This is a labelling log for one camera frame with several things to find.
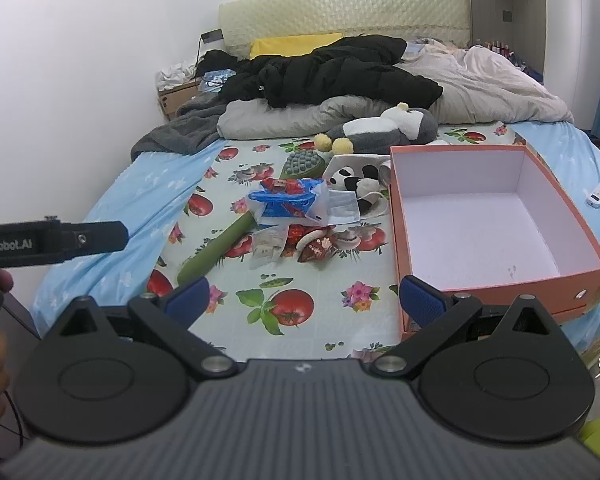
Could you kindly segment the clear printed plastic bag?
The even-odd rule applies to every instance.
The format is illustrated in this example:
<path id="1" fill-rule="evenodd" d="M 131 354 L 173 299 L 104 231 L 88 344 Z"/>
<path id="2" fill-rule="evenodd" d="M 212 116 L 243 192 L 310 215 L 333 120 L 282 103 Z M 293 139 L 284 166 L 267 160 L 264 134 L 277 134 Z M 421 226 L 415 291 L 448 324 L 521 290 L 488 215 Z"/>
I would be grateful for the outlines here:
<path id="1" fill-rule="evenodd" d="M 266 266 L 279 259 L 287 244 L 288 226 L 268 226 L 252 234 L 249 265 L 251 269 Z"/>

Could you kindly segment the red foil snack packet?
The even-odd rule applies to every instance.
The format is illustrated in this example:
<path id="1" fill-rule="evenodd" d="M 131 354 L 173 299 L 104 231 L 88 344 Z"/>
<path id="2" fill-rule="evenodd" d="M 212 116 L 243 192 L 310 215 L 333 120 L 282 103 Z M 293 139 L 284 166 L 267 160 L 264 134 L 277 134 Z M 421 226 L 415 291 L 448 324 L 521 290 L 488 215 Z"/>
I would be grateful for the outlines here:
<path id="1" fill-rule="evenodd" d="M 299 257 L 301 263 L 323 261 L 329 258 L 335 251 L 334 244 L 328 236 L 322 236 L 306 243 L 299 243 Z"/>

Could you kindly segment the white face mask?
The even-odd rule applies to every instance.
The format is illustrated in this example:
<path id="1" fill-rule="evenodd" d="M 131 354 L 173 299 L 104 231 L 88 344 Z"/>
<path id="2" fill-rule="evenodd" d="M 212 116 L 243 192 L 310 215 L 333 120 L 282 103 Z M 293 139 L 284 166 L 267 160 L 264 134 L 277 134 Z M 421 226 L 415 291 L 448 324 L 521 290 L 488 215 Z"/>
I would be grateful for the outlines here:
<path id="1" fill-rule="evenodd" d="M 326 221 L 331 226 L 358 223 L 361 220 L 358 196 L 350 191 L 328 191 Z"/>

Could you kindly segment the small panda plush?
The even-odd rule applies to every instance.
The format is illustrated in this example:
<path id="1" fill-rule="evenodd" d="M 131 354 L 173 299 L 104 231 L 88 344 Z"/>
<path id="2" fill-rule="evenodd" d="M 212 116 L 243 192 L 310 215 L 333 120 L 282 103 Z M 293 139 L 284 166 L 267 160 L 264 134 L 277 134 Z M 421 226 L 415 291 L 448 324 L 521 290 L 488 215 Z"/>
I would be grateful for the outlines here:
<path id="1" fill-rule="evenodd" d="M 326 183 L 332 190 L 352 192 L 362 218 L 382 216 L 388 210 L 387 188 L 376 166 L 365 165 L 359 172 L 342 167 L 328 177 Z"/>

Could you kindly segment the blue tissue pack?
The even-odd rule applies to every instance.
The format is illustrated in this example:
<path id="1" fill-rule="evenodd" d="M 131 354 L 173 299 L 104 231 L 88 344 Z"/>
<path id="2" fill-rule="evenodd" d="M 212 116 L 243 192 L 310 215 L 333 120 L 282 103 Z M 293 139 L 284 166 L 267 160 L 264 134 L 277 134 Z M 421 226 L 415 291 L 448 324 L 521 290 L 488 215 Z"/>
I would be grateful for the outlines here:
<path id="1" fill-rule="evenodd" d="M 270 194 L 260 185 L 247 195 L 249 211 L 261 226 L 299 223 L 319 226 L 326 222 L 328 188 L 321 179 L 299 179 L 306 187 L 300 195 Z"/>

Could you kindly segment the red candy wrapper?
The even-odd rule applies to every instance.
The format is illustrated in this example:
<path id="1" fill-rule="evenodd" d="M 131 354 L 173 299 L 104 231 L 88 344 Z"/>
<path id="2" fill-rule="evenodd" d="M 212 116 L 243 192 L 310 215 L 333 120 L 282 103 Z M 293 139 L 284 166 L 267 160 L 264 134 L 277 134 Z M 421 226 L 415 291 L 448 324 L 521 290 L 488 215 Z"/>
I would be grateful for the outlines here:
<path id="1" fill-rule="evenodd" d="M 270 194 L 300 195 L 306 192 L 306 187 L 299 179 L 267 178 L 262 180 L 260 185 Z"/>

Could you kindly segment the white cloth towel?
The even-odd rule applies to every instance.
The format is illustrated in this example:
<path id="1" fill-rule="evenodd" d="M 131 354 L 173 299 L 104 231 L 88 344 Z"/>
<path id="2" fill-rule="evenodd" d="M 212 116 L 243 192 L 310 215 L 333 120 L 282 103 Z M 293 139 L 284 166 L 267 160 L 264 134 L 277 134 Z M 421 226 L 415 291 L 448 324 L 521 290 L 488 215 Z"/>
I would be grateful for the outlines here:
<path id="1" fill-rule="evenodd" d="M 391 162 L 390 157 L 387 155 L 335 155 L 329 162 L 323 177 L 326 182 L 328 177 L 342 167 L 351 167 L 355 172 L 359 172 L 365 165 L 373 165 L 378 168 L 380 180 L 387 188 L 386 196 L 388 202 Z"/>

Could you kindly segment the light blue bedsheet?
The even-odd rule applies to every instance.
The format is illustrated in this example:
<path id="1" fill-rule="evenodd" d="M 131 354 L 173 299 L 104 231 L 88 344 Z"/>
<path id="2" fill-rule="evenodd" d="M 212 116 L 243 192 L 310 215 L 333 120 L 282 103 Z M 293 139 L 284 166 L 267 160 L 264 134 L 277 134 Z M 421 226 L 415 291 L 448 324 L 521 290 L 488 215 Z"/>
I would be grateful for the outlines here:
<path id="1" fill-rule="evenodd" d="M 586 202 L 588 193 L 600 184 L 600 150 L 584 132 L 568 122 L 520 122 L 507 127 L 466 127 L 467 143 L 460 143 L 461 133 L 457 127 L 444 129 L 442 143 L 438 145 L 528 146 L 550 168 L 600 243 L 600 208 Z M 121 252 L 76 258 L 54 266 L 35 296 L 32 316 L 36 329 L 48 332 L 68 303 L 82 295 L 91 296 L 107 307 L 122 306 L 142 292 L 149 292 L 147 283 L 168 235 L 206 173 L 207 162 L 215 160 L 227 142 L 230 141 L 214 142 L 189 156 L 173 153 L 138 156 L 88 214 L 91 222 L 121 221 L 129 232 L 128 244 Z M 326 230 L 324 236 L 335 245 L 334 229 L 358 223 L 331 226 L 326 221 L 322 224 Z M 401 278 L 396 272 L 403 339 L 414 328 L 400 305 Z M 578 318 L 559 324 L 578 351 L 600 353 L 600 302 Z"/>

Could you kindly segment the fruit print mat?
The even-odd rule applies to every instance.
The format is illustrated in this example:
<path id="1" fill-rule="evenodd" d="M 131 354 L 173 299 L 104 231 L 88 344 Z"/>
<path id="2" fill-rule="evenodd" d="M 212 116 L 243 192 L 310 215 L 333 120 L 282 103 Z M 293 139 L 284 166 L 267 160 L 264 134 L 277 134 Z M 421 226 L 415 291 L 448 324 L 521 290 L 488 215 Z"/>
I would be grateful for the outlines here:
<path id="1" fill-rule="evenodd" d="M 276 178 L 306 138 L 230 141 L 194 188 L 147 283 L 163 296 L 183 263 L 247 210 L 247 195 Z M 298 261 L 306 232 L 291 226 L 275 262 L 251 269 L 251 229 L 207 275 L 210 301 L 194 323 L 199 338 L 235 360 L 351 358 L 370 361 L 401 339 L 392 227 L 388 214 L 336 228 L 334 253 Z"/>

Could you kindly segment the grey penguin plush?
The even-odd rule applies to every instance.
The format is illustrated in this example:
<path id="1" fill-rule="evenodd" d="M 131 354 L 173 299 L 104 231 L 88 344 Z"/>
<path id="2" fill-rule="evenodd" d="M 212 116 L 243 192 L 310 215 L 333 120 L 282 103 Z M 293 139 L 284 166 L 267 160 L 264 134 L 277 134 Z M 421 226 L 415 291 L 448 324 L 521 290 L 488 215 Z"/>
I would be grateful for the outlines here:
<path id="1" fill-rule="evenodd" d="M 313 144 L 317 151 L 333 155 L 389 155 L 393 146 L 425 145 L 437 135 L 438 123 L 429 110 L 400 103 L 377 117 L 353 119 L 319 133 Z"/>

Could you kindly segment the dark grey blanket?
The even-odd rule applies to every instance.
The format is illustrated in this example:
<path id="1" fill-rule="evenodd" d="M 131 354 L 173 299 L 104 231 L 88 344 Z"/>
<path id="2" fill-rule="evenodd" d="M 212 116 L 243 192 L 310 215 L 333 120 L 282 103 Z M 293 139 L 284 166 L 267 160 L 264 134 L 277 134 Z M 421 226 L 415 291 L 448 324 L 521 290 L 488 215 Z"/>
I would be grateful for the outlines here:
<path id="1" fill-rule="evenodd" d="M 218 122 L 227 102 L 217 93 L 203 93 L 181 105 L 175 117 L 153 128 L 131 148 L 134 162 L 143 153 L 175 153 L 193 155 L 219 140 Z"/>

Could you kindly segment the white charger device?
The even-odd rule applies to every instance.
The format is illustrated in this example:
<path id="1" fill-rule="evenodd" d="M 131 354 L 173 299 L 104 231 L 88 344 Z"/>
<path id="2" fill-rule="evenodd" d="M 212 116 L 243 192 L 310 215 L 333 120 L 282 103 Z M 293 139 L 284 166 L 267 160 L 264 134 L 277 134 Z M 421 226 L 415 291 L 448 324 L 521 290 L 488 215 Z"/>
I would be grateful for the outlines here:
<path id="1" fill-rule="evenodd" d="M 588 193 L 586 202 L 593 208 L 600 208 L 600 184 Z"/>

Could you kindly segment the beige quilt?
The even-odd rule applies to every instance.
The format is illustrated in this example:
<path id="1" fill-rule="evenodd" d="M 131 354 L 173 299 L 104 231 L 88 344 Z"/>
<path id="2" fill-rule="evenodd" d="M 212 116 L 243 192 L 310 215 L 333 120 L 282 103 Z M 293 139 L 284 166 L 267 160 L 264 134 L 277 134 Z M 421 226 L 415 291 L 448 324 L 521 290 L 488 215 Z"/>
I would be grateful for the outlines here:
<path id="1" fill-rule="evenodd" d="M 431 41 L 407 49 L 397 66 L 442 87 L 429 107 L 440 125 L 573 121 L 561 98 L 485 47 L 465 50 Z"/>

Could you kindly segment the black jacket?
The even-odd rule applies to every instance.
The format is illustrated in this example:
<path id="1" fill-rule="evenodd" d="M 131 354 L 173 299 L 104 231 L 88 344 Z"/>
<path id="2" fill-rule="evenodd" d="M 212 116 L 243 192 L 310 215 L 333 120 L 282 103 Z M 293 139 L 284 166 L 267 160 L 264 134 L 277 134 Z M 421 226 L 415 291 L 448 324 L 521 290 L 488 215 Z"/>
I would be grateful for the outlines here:
<path id="1" fill-rule="evenodd" d="M 443 88 L 401 70 L 406 41 L 381 35 L 344 37 L 304 55 L 260 55 L 241 60 L 222 50 L 206 52 L 196 75 L 234 70 L 220 90 L 225 102 L 265 99 L 272 107 L 317 105 L 335 96 L 362 96 L 389 105 L 428 108 Z"/>

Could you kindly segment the yellow pillow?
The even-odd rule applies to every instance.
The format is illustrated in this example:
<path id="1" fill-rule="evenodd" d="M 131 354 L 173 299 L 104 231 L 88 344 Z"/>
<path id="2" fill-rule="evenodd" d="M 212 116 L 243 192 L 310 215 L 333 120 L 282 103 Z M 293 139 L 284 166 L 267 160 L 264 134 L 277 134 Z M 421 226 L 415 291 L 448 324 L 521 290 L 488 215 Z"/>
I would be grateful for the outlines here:
<path id="1" fill-rule="evenodd" d="M 288 58 L 288 56 L 305 55 L 317 48 L 329 46 L 341 38 L 339 32 L 259 38 L 251 43 L 249 58 L 253 60 L 258 56 L 279 55 Z"/>

